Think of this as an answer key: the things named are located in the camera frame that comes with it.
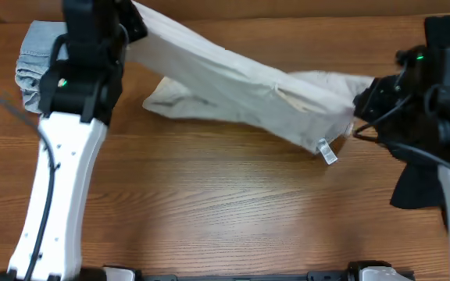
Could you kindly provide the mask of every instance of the white cloth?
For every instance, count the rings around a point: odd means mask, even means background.
[[[312,153],[353,121],[352,100],[367,76],[292,73],[230,52],[181,24],[134,3],[148,37],[130,45],[127,60],[166,76],[144,107],[170,118],[199,118],[259,126]]]

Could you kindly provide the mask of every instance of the black cloth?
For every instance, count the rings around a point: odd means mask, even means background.
[[[436,165],[407,164],[398,179],[390,205],[401,209],[418,209],[445,205]]]

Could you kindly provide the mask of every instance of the wire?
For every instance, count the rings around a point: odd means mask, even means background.
[[[404,78],[405,71],[407,71],[407,63],[408,63],[408,60],[406,59],[406,61],[404,62],[404,66],[402,67],[402,70],[400,71],[400,74],[398,75],[397,80],[394,83],[395,91],[397,90],[397,87],[400,88],[400,83],[402,82],[402,78]]]
[[[43,216],[41,218],[41,223],[39,225],[39,230],[37,232],[36,242],[34,244],[32,255],[30,256],[29,267],[27,268],[27,272],[25,274],[25,277],[23,278],[24,281],[30,281],[32,272],[34,272],[36,263],[40,258],[39,251],[41,249],[43,236],[45,235],[46,223],[48,222],[50,208],[52,206],[53,187],[55,185],[55,171],[56,171],[55,158],[53,157],[52,146],[50,145],[50,142],[46,137],[45,133],[42,132],[41,129],[39,129],[39,127],[32,122],[32,120],[30,120],[27,116],[25,116],[25,114],[23,114],[17,108],[10,105],[6,100],[2,99],[1,96],[0,96],[0,103],[1,105],[3,105],[3,107],[6,108],[6,110],[12,113],[16,118],[20,119],[22,122],[28,125],[41,138],[45,146],[45,150],[48,152],[49,172],[50,172],[48,181],[48,193],[46,194],[45,208],[43,210]]]
[[[377,124],[383,122],[383,120],[387,119],[388,117],[390,117],[391,115],[396,113],[400,108],[402,108],[402,106],[405,105],[405,103],[407,101],[409,101],[411,99],[411,97],[412,97],[412,95],[408,95],[403,100],[401,100],[394,108],[392,108],[389,112],[383,114],[380,118],[374,120],[371,123],[367,123],[367,124],[359,127],[357,130],[355,130],[353,132],[353,137],[358,138],[363,141],[372,141],[372,142],[378,143],[379,140],[377,139],[377,137],[367,137],[367,136],[363,136],[360,133],[363,132],[364,130],[369,129],[370,127],[376,126]]]
[[[376,89],[378,87],[380,87],[381,85],[381,81],[383,81],[383,79],[379,79],[376,86],[374,87],[374,89],[371,91],[371,94],[369,95],[370,98],[367,99],[366,104],[364,105],[364,107],[362,108],[362,111],[364,111],[365,109],[367,109],[367,107],[369,106],[369,103],[371,102],[371,97],[373,97],[374,92],[376,92]]]
[[[409,151],[412,153],[416,153],[418,155],[423,156],[424,158],[428,158],[433,162],[436,162],[439,165],[443,165],[445,168],[450,169],[450,163],[445,161],[444,159],[435,156],[433,154],[431,154],[430,152],[424,151],[423,149],[420,148],[415,148],[413,146],[407,145],[407,144],[401,144],[395,141],[385,141],[383,144],[387,145],[387,146],[391,146],[391,147],[396,147],[396,148],[401,148],[405,151]]]
[[[59,57],[60,49],[62,48],[62,45],[64,45],[66,42],[67,42],[66,34],[59,35],[55,39],[55,42],[53,42],[52,53],[50,54],[50,66],[55,65],[56,60]]]

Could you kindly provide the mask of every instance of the clothing tag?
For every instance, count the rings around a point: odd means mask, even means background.
[[[326,139],[319,140],[319,142],[317,143],[317,149],[320,151],[320,154],[322,154],[324,160],[326,160],[326,163],[328,165],[331,165],[338,160],[338,157],[336,157],[333,150],[331,150]]]

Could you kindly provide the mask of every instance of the garment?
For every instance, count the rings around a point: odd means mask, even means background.
[[[243,122],[317,153],[321,139],[331,142],[349,132],[352,100],[373,80],[336,73],[288,75],[230,52],[164,15],[134,4],[148,36],[130,44],[127,60],[166,76],[144,106],[168,117]],[[36,82],[48,67],[48,50],[54,38],[64,32],[63,23],[31,25],[16,75],[27,110],[37,112]]]

